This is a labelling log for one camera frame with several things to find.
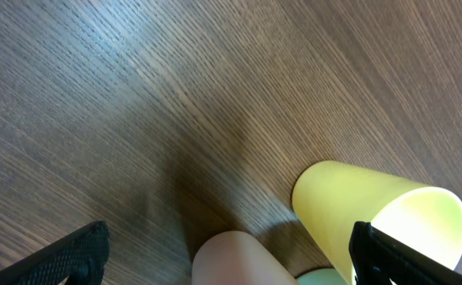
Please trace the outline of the pink plastic cup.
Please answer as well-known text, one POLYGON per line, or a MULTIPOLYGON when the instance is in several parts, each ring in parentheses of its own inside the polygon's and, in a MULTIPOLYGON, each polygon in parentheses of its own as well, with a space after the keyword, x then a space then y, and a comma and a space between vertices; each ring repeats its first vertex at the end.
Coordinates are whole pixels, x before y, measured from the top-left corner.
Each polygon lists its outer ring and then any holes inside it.
POLYGON ((193 285, 297 285, 287 269, 252 235, 227 231, 208 239, 192 266, 193 285))

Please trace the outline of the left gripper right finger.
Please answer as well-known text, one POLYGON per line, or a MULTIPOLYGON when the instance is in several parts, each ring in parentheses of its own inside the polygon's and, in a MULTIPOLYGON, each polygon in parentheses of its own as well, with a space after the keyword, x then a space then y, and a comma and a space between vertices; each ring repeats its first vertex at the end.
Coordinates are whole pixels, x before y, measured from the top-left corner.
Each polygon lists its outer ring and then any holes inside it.
POLYGON ((462 275, 373 227, 355 222, 349 240, 356 285, 462 285, 462 275))

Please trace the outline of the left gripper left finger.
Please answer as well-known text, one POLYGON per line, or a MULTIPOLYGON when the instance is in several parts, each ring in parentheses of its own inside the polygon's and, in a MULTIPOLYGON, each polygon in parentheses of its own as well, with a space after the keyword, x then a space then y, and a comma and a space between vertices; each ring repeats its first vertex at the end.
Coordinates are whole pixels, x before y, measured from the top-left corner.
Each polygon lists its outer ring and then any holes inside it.
POLYGON ((109 259, 109 230, 92 222, 0 271, 0 285, 100 285, 109 259))

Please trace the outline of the yellow plastic cup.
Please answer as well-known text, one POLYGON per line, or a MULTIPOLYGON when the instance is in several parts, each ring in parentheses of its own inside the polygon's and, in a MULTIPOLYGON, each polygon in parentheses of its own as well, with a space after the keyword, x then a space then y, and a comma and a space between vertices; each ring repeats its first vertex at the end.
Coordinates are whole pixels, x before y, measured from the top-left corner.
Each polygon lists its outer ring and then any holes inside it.
POLYGON ((462 256, 462 201, 453 192, 338 161, 306 169, 292 192, 304 228, 346 283, 355 271, 349 241, 356 222, 455 269, 462 256))

